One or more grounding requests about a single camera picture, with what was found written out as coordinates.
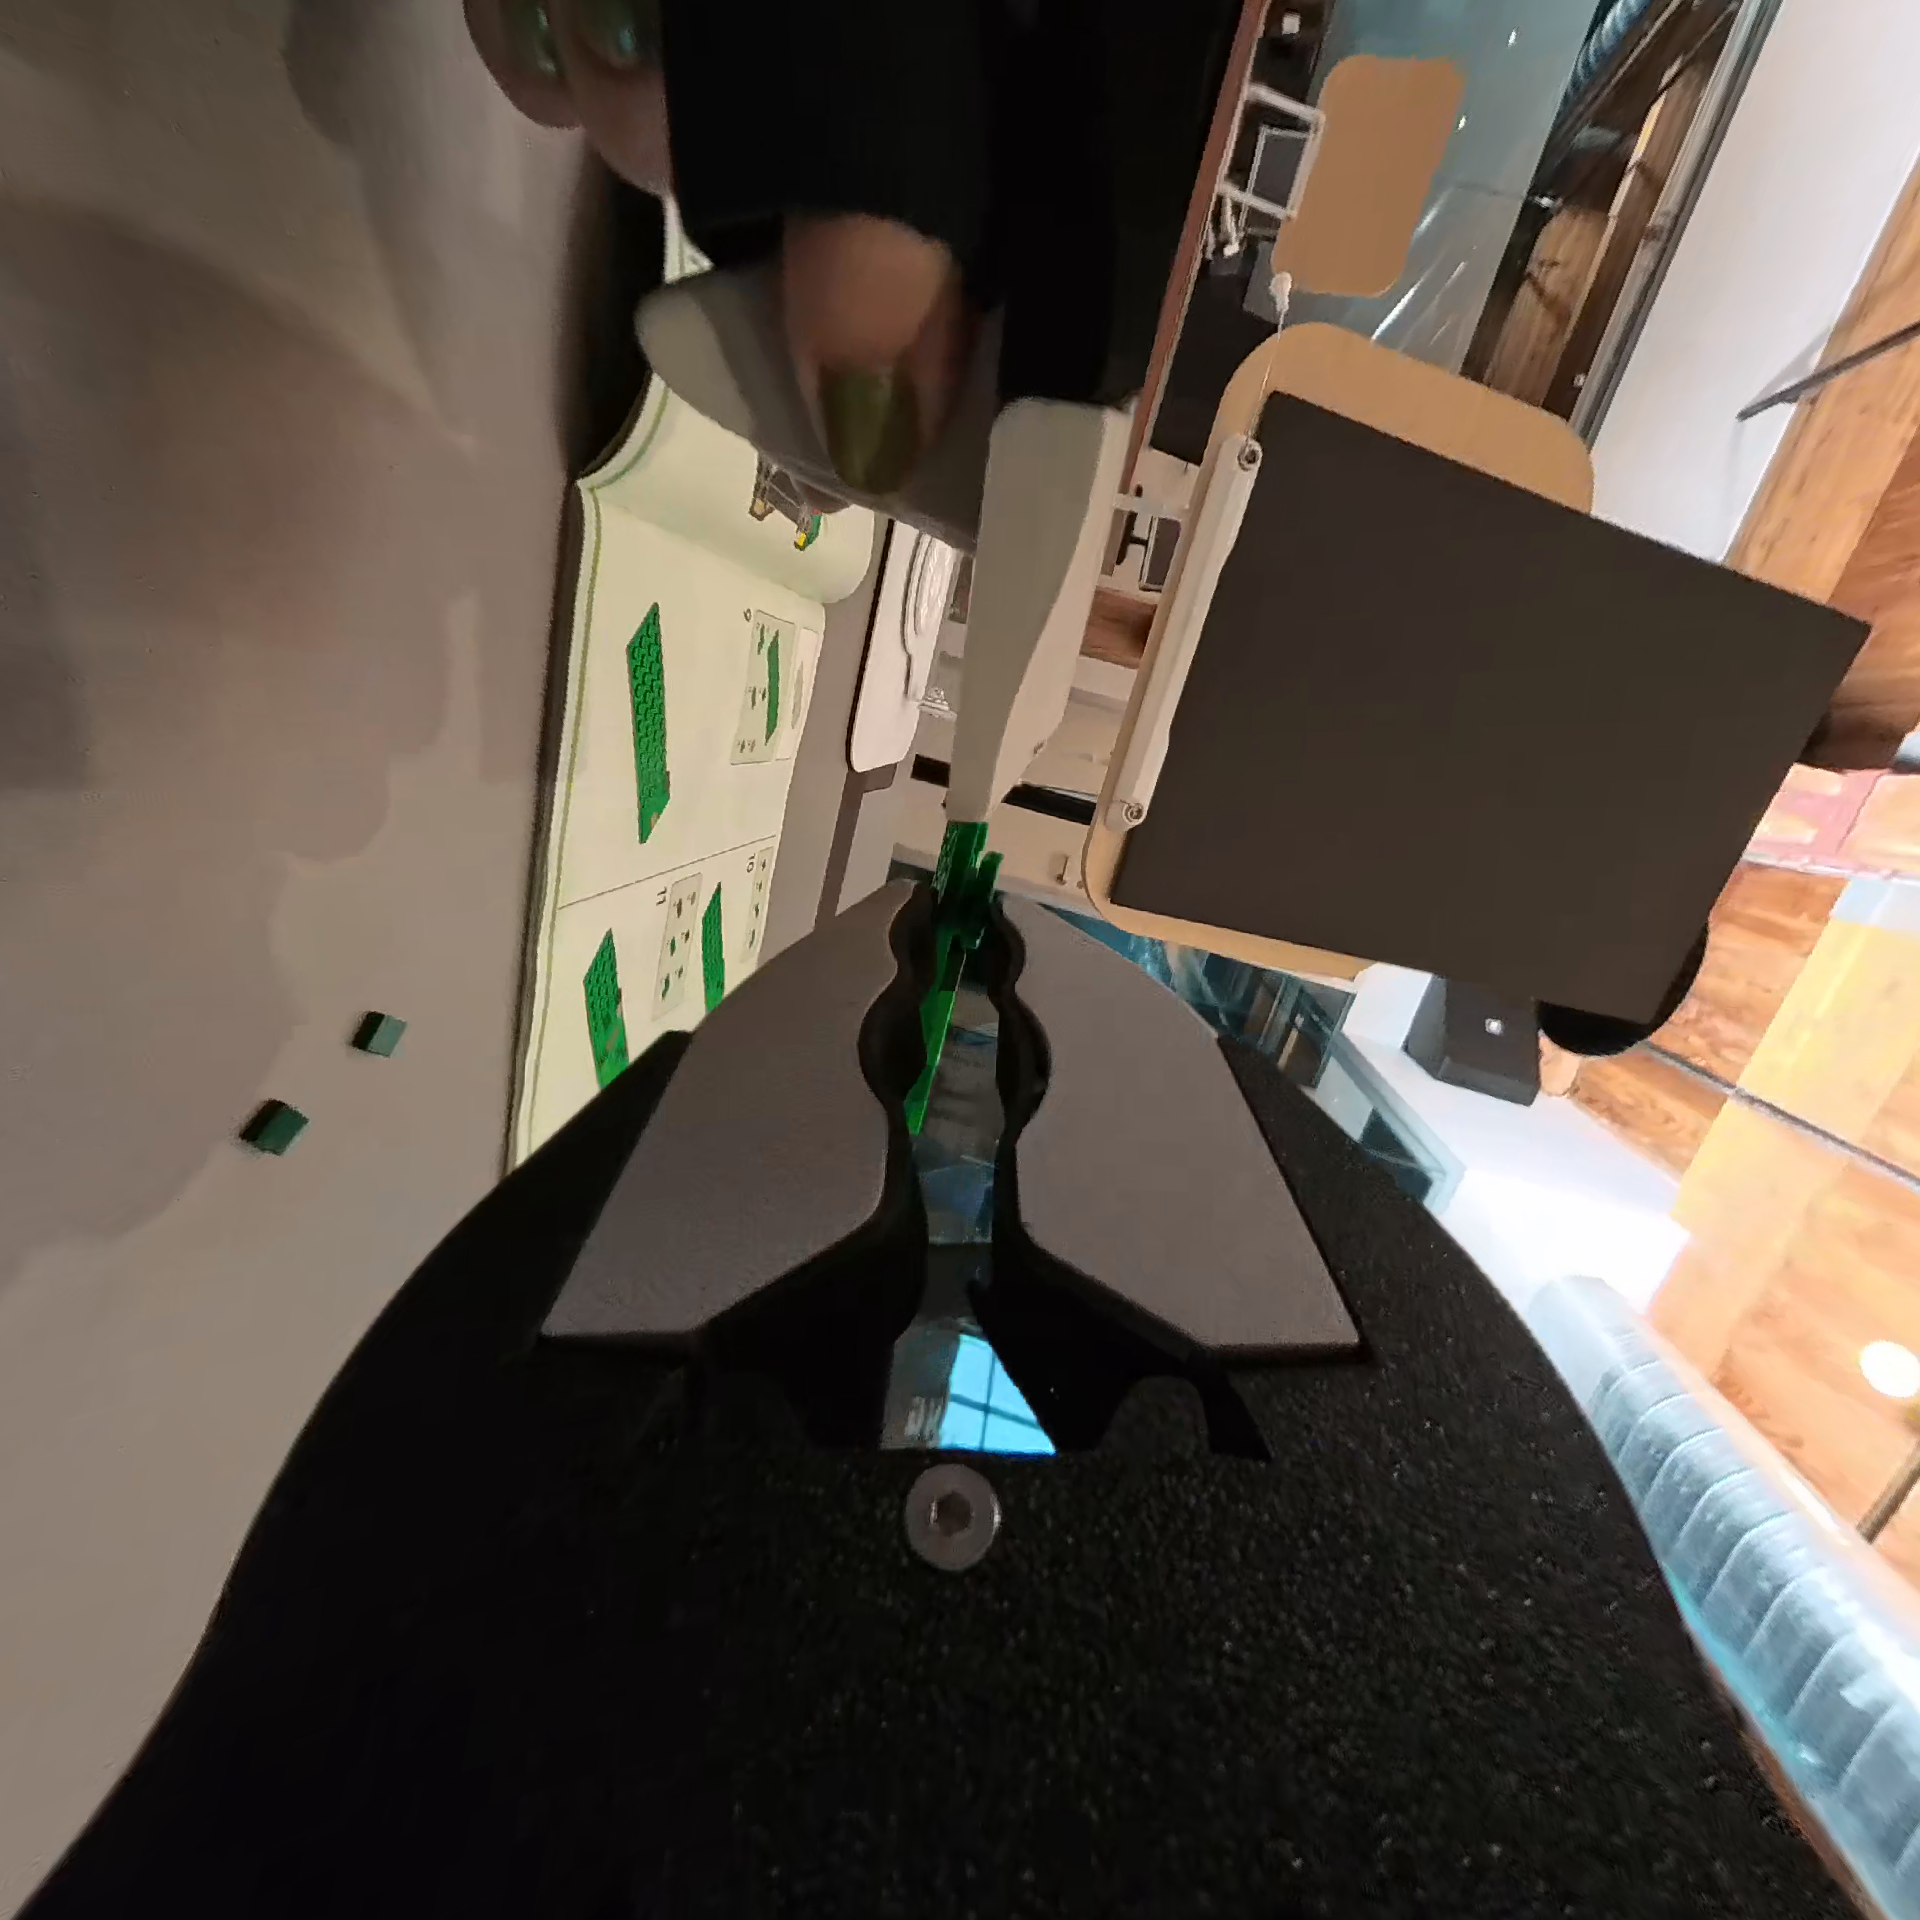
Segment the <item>person's left hand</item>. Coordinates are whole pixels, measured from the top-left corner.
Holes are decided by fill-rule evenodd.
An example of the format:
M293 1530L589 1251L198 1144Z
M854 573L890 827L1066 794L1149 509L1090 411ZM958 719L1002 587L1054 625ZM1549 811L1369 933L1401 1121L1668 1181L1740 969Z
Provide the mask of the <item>person's left hand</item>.
M583 131L625 181L674 200L658 4L466 4L475 51L547 129ZM900 490L948 419L974 343L953 255L868 211L787 213L777 316L835 492Z

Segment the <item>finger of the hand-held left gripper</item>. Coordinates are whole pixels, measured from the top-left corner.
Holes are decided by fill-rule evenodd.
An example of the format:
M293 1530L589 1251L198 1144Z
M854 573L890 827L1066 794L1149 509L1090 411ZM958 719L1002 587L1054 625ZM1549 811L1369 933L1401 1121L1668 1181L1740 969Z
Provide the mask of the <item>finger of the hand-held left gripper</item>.
M1066 716L1131 435L1131 402L1039 396L1004 331L982 323L940 436L903 490L876 492L830 472L770 282L673 282L638 309L650 368L698 415L805 488L972 555L950 826L988 824Z

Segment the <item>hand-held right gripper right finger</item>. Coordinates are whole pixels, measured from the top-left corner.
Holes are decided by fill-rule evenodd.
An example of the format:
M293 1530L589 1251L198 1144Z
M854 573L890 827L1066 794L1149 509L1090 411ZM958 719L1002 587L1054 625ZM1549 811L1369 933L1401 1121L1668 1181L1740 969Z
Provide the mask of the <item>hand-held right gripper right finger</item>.
M995 909L998 1147L977 1315L1015 1372L1361 1357L1227 1056L1170 988L1051 909Z

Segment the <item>building instruction booklet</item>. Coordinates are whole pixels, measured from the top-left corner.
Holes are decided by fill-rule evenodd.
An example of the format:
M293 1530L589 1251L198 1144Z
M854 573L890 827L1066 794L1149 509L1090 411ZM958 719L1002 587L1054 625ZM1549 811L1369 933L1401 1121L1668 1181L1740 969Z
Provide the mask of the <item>building instruction booklet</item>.
M876 541L658 376L575 499L511 1165L757 969L826 617Z

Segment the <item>black square box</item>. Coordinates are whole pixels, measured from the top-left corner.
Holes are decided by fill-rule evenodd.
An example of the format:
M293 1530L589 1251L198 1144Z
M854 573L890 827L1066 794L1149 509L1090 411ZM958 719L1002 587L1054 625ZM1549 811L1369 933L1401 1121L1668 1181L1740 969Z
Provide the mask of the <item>black square box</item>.
M1542 1090L1538 1003L1430 977L1401 1052L1435 1083L1511 1106Z

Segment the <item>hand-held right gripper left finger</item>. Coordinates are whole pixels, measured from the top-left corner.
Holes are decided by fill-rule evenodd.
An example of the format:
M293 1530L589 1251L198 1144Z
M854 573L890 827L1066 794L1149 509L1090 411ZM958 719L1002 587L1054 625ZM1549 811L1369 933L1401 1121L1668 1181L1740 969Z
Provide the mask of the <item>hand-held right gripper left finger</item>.
M890 1121L859 1060L897 985L897 881L754 972L692 1032L547 1315L556 1339L686 1349L877 1211Z

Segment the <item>green studded brick plate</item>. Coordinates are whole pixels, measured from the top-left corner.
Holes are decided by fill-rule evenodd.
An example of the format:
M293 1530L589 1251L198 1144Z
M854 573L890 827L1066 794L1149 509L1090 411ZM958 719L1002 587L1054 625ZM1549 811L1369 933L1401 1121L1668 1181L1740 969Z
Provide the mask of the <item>green studded brick plate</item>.
M1002 852L988 824L948 824L932 879L932 979L918 1003L924 1068L903 1104L906 1130L922 1135L948 1040L953 1003L972 954L988 933Z

